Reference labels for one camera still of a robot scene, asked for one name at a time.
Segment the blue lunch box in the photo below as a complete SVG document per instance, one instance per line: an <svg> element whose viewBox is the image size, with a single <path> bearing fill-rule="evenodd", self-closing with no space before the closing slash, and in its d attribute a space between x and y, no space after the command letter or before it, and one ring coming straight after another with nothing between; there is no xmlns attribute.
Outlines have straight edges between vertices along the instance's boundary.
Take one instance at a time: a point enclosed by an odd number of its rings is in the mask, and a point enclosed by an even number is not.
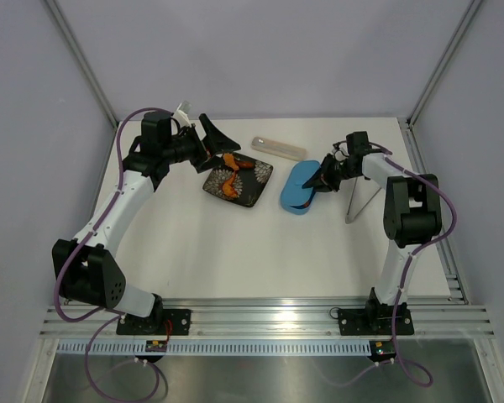
<svg viewBox="0 0 504 403"><path fill-rule="evenodd" d="M302 205L305 204L306 202L311 202L311 204L308 208L303 208ZM281 200L281 207L286 212L289 212L289 213L297 215L297 216L301 216L301 215L308 213L308 211L310 210L310 208L312 206L312 203L313 203L312 198L306 200L305 202L303 202L301 204L295 204L293 201Z"/></svg>

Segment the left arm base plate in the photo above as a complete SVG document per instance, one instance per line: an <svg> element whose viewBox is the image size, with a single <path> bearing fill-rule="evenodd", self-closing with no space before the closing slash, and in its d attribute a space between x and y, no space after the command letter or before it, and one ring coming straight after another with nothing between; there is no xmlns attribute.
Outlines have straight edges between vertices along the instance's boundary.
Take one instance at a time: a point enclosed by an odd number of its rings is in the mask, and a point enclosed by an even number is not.
<svg viewBox="0 0 504 403"><path fill-rule="evenodd" d="M119 320L116 333L120 336L187 336L191 326L189 309L163 308L159 316L137 317L127 314Z"/></svg>

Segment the blue lunch box lid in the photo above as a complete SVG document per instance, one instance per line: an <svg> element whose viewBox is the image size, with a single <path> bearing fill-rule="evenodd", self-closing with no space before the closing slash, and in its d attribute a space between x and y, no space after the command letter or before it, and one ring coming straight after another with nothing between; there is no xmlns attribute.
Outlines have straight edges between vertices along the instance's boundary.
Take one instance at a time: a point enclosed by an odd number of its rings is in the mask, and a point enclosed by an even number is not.
<svg viewBox="0 0 504 403"><path fill-rule="evenodd" d="M293 201L301 204L310 198L315 197L314 189L302 189L302 184L306 182L312 174L320 167L316 160L304 160L297 162L291 169L281 192L281 200Z"/></svg>

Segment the metal tongs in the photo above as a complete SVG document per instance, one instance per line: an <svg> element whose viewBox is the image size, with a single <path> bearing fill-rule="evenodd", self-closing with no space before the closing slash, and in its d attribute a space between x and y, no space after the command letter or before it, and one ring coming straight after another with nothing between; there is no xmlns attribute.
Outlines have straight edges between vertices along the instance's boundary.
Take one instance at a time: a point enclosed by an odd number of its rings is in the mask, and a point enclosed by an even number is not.
<svg viewBox="0 0 504 403"><path fill-rule="evenodd" d="M372 180L355 178L351 187L345 223L355 222L380 194L381 187Z"/></svg>

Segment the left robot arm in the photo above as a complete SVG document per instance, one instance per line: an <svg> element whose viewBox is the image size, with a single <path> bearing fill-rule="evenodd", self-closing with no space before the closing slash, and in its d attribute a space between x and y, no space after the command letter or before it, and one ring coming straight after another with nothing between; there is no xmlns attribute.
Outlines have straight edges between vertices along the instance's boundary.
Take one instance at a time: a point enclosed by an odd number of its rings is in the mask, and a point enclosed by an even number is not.
<svg viewBox="0 0 504 403"><path fill-rule="evenodd" d="M167 320L161 298L128 283L115 255L131 222L155 194L174 164L189 162L198 173L213 168L222 154L238 151L238 143L223 134L206 114L199 137L186 110L174 112L144 107L124 122L141 115L140 134L124 154L121 137L115 145L118 179L113 192L71 240L59 239L52 249L56 282L53 303L65 322L82 322L100 311L133 319L147 334L157 333Z"/></svg>

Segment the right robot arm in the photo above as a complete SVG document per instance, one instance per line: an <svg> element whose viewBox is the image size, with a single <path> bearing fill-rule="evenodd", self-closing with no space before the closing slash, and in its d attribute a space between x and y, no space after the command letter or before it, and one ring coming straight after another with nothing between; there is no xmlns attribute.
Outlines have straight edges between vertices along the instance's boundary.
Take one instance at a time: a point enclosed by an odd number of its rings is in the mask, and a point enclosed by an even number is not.
<svg viewBox="0 0 504 403"><path fill-rule="evenodd" d="M438 179L404 170L390 152L373 145L365 131L353 132L334 146L318 170L303 184L319 192L338 191L342 181L363 177L385 192L383 228L389 240L377 286L359 309L339 308L335 318L343 336L386 336L414 333L407 290L417 255L442 229Z"/></svg>

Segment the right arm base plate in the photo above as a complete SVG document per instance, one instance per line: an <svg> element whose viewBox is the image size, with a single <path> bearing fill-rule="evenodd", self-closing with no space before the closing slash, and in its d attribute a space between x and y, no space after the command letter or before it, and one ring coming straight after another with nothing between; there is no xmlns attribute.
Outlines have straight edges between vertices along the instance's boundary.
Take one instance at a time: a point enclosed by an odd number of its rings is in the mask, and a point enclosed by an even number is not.
<svg viewBox="0 0 504 403"><path fill-rule="evenodd" d="M338 309L334 316L339 324L341 336L391 336L392 309L386 314L370 319L364 309ZM398 311L395 316L395 333L397 336L415 334L411 312Z"/></svg>

